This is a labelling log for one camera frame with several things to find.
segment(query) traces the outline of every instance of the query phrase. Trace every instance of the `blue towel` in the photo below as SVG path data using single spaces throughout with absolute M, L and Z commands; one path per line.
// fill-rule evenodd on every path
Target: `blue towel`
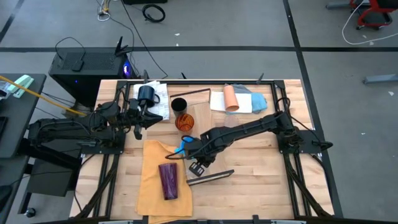
M 267 101 L 261 93 L 251 94 L 251 106 L 253 113 L 267 109 Z

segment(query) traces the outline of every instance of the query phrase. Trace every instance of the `orange cloth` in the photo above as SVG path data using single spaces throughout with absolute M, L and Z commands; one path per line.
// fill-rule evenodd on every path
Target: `orange cloth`
M 192 216 L 192 192 L 187 184 L 184 162 L 165 158 L 176 148 L 155 140 L 144 142 L 141 184 L 136 212 L 140 215 L 148 215 L 148 221 L 151 224 L 187 219 Z M 164 200 L 159 165 L 170 162 L 177 163 L 178 198 Z

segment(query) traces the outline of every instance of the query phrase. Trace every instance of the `white cloth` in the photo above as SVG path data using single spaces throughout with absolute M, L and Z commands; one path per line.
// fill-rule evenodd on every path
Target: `white cloth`
M 234 111 L 234 113 L 251 113 L 252 112 L 251 94 L 235 93 L 235 96 L 238 101 L 239 109 Z M 223 92 L 215 92 L 215 91 L 211 92 L 210 109 L 215 111 L 226 111 Z
M 155 106 L 148 108 L 148 111 L 160 116 L 163 116 L 164 121 L 168 121 L 170 119 L 170 111 L 169 111 L 169 96 L 167 94 L 167 84 L 160 84 L 158 81 L 152 81 L 146 84 L 135 84 L 132 87 L 133 97 L 137 99 L 138 90 L 143 85 L 149 85 L 155 89 L 155 94 L 159 96 L 160 102 L 156 103 Z

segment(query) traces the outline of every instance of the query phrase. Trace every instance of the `concrete floor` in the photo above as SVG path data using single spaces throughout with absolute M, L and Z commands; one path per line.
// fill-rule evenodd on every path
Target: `concrete floor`
M 349 9 L 328 11 L 327 0 L 289 0 L 301 47 L 352 47 L 341 37 Z M 0 28 L 12 14 L 17 0 L 0 1 Z M 73 36 L 85 47 L 112 47 L 120 35 L 131 43 L 131 33 L 113 21 L 98 22 L 95 0 L 24 0 L 10 28 L 0 42 L 0 73 L 47 74 L 53 52 L 32 52 L 54 47 L 62 38 Z M 169 0 L 163 4 L 167 17 L 161 24 L 143 20 L 128 6 L 147 46 L 294 46 L 284 4 L 280 0 Z M 113 18 L 131 27 L 119 1 L 111 2 Z M 398 22 L 379 32 L 355 30 L 354 20 L 346 37 L 361 42 L 398 32 Z M 398 37 L 356 47 L 397 47 Z M 62 47 L 76 47 L 65 41 Z M 136 35 L 135 46 L 142 46 Z M 26 53 L 6 52 L 25 47 Z M 171 78 L 302 78 L 296 52 L 291 51 L 168 51 L 152 52 Z M 367 75 L 397 72 L 396 52 L 304 52 L 305 64 L 327 140 L 343 215 L 346 218 L 398 222 L 398 152 L 395 119 L 398 86 L 365 86 Z M 162 73 L 146 52 L 135 52 L 140 71 L 152 78 Z M 73 100 L 48 77 L 44 92 Z M 39 100 L 37 107 L 61 116 L 62 110 Z M 50 118 L 36 110 L 32 121 Z M 25 179 L 14 207 L 21 201 Z M 34 195 L 30 206 L 37 216 L 27 219 L 11 213 L 7 223 L 37 223 L 68 218 L 73 194 L 65 198 Z

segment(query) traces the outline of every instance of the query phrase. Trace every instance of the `purple cup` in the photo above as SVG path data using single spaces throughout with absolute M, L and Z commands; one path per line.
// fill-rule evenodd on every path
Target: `purple cup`
M 177 163 L 159 165 L 160 179 L 162 181 L 162 189 L 164 200 L 172 200 L 177 195 Z

